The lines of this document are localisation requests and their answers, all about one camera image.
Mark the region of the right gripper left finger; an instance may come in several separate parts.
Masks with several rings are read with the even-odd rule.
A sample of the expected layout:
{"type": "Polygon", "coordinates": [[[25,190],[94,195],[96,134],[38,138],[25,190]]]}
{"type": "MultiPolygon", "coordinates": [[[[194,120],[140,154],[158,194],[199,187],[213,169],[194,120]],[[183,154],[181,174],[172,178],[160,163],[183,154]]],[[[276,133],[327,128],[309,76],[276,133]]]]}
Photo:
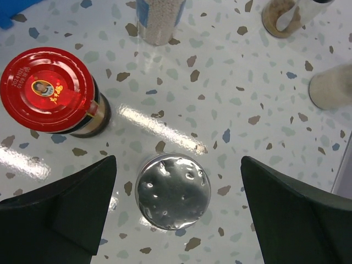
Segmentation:
{"type": "Polygon", "coordinates": [[[117,175],[115,156],[1,201],[1,263],[90,263],[117,175]]]}

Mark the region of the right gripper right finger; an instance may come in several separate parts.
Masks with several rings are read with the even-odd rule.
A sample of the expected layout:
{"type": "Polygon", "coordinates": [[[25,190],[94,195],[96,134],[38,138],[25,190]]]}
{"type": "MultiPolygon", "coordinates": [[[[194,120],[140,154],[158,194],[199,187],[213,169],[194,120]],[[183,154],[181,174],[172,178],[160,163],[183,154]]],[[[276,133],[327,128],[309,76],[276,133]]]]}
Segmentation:
{"type": "Polygon", "coordinates": [[[265,263],[351,263],[351,200],[244,156],[241,177],[265,263]]]}

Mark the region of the silver-lid bead jar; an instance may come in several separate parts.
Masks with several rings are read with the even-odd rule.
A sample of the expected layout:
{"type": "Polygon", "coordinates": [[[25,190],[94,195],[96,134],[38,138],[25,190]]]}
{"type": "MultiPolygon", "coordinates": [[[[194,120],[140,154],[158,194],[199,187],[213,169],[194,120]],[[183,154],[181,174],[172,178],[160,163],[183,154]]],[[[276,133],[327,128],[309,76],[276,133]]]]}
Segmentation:
{"type": "Polygon", "coordinates": [[[202,166],[181,153],[158,153],[137,173],[135,200],[143,217],[163,230],[186,229],[207,211],[211,183],[202,166]]]}
{"type": "Polygon", "coordinates": [[[137,0],[137,30],[140,37],[153,46],[166,45],[178,26],[186,1],[137,0]]]}

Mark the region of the red-lid sauce jar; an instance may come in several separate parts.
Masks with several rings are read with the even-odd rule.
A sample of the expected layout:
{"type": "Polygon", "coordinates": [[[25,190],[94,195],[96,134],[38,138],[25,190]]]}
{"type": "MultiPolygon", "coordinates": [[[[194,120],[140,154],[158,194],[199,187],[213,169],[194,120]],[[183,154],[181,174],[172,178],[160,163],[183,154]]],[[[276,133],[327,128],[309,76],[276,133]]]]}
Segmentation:
{"type": "Polygon", "coordinates": [[[29,49],[5,67],[1,100],[26,128],[90,138],[102,133],[112,111],[86,65],[54,47],[29,49]]]}

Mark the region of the black-cap white spice bottle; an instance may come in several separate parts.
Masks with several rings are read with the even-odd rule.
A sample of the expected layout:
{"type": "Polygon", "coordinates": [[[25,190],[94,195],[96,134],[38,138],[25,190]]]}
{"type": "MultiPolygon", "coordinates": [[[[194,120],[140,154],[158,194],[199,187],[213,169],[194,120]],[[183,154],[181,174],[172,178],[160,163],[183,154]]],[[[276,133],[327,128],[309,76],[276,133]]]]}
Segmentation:
{"type": "Polygon", "coordinates": [[[351,63],[315,74],[309,83],[309,96],[323,110],[351,105],[351,63]]]}

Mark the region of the black-cap brown spice bottle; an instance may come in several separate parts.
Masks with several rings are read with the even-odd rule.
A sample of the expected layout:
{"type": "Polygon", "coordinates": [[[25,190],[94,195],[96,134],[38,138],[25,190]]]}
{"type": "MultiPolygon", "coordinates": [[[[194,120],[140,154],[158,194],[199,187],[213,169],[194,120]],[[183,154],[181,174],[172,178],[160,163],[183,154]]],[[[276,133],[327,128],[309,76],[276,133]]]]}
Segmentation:
{"type": "Polygon", "coordinates": [[[262,23],[274,37],[285,39],[316,17],[333,0],[271,0],[262,11],[262,23]]]}

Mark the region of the blue three-compartment plastic bin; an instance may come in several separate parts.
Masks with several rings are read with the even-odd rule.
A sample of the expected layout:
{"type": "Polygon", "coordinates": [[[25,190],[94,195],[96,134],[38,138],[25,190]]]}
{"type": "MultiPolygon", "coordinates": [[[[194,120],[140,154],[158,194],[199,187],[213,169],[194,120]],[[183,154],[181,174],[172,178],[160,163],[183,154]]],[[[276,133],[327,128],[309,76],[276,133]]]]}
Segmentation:
{"type": "Polygon", "coordinates": [[[7,30],[13,26],[11,18],[41,0],[0,0],[1,29],[7,30]]]}

